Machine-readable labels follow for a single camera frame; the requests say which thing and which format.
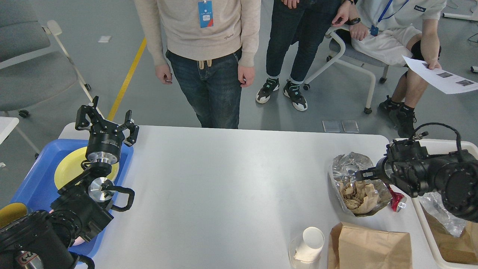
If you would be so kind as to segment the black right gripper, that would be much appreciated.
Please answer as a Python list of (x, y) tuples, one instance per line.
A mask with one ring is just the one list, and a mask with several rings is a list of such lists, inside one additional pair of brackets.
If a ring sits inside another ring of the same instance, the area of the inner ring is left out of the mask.
[(357, 182), (363, 180), (382, 180), (385, 184), (392, 184), (390, 176), (392, 174), (392, 167), (389, 163), (388, 157), (381, 158), (376, 165), (376, 168), (369, 168), (367, 170), (360, 170), (355, 172)]

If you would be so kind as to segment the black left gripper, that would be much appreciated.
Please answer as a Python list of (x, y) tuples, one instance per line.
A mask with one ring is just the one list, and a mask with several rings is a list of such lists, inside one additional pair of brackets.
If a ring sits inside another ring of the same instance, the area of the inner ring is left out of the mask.
[[(125, 121), (118, 126), (118, 133), (106, 133), (106, 120), (97, 109), (99, 96), (95, 96), (91, 103), (82, 105), (77, 111), (75, 129), (90, 131), (86, 149), (86, 160), (90, 162), (118, 163), (121, 155), (122, 142), (132, 146), (138, 138), (139, 126), (132, 119), (133, 111), (125, 114)], [(129, 136), (123, 131), (128, 129)]]

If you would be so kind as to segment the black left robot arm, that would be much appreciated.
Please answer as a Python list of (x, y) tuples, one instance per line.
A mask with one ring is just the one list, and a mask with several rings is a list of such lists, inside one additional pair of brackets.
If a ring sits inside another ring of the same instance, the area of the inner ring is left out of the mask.
[(120, 161), (123, 144), (136, 143), (139, 126), (128, 110), (122, 125), (104, 119), (97, 110), (99, 97), (77, 111), (76, 130), (88, 130), (82, 173), (58, 190), (51, 211), (28, 213), (26, 206), (12, 203), (1, 210), (2, 269), (73, 269), (94, 261), (70, 252), (77, 238), (91, 241), (111, 222), (110, 210), (128, 211), (135, 198), (133, 189), (115, 185), (107, 178)]

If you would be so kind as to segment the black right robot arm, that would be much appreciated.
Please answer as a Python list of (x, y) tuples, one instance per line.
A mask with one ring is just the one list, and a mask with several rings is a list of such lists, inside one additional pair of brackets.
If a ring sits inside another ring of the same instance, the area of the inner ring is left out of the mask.
[(380, 179), (395, 185), (412, 198), (437, 191), (449, 213), (466, 221), (478, 221), (478, 162), (461, 147), (456, 134), (456, 151), (428, 153), (420, 144), (427, 132), (414, 129), (405, 139), (394, 139), (375, 167), (355, 172), (356, 180)]

